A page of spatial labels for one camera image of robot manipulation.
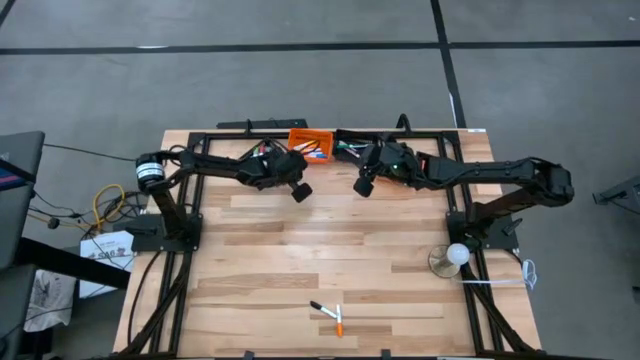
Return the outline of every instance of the orange marker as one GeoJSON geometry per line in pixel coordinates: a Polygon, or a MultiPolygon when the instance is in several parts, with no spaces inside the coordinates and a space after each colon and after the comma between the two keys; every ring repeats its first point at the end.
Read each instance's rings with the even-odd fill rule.
{"type": "Polygon", "coordinates": [[[338,315],[338,337],[342,337],[343,329],[342,329],[342,310],[340,310],[340,305],[336,305],[336,313],[338,315]]]}

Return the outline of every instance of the orange container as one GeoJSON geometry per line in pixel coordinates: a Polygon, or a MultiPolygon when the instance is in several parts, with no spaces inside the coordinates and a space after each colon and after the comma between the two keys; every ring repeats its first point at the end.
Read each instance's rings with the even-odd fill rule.
{"type": "Polygon", "coordinates": [[[309,163],[314,164],[328,163],[331,159],[331,152],[333,151],[333,132],[331,131],[291,129],[289,131],[289,143],[287,144],[287,146],[289,147],[289,150],[294,150],[296,146],[300,146],[312,141],[317,141],[318,143],[311,143],[308,148],[302,150],[302,152],[304,153],[304,151],[312,151],[315,149],[322,151],[322,153],[327,157],[316,158],[305,154],[305,160],[307,160],[307,162],[309,163]]]}

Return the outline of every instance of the wooden tabletop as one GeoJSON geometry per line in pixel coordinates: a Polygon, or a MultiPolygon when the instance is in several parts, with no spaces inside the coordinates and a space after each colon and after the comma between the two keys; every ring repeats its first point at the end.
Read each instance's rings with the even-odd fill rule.
{"type": "MultiPolygon", "coordinates": [[[[189,132],[167,131],[162,148],[186,145],[189,132]]],[[[459,132],[465,161],[493,160],[485,132],[459,132]]],[[[435,140],[406,142],[438,154],[435,140]]],[[[215,140],[210,153],[238,157],[256,143],[215,140]]],[[[173,169],[168,165],[168,172],[173,169]]],[[[242,356],[245,350],[257,356],[371,356],[383,348],[404,356],[474,354],[462,286],[435,276],[426,263],[434,246],[449,241],[445,192],[379,178],[365,199],[352,189],[357,176],[352,164],[312,164],[304,181],[313,194],[301,204],[288,187],[260,192],[235,180],[206,178],[204,233],[191,267],[179,356],[242,356]],[[342,305],[344,337],[310,300],[334,310],[342,305]]],[[[471,192],[483,202],[501,194],[498,185],[472,185],[471,192]]],[[[131,303],[152,255],[135,259],[114,351],[126,346],[131,303]]],[[[521,278],[504,251],[485,255],[491,279],[521,278]]],[[[155,309],[163,266],[164,254],[143,286],[134,334],[155,309]]],[[[539,347],[524,286],[494,285],[493,293],[512,327],[539,347]]],[[[478,308],[485,347],[491,348],[486,314],[478,308]]],[[[169,333],[165,322],[161,349],[169,333]]]]}

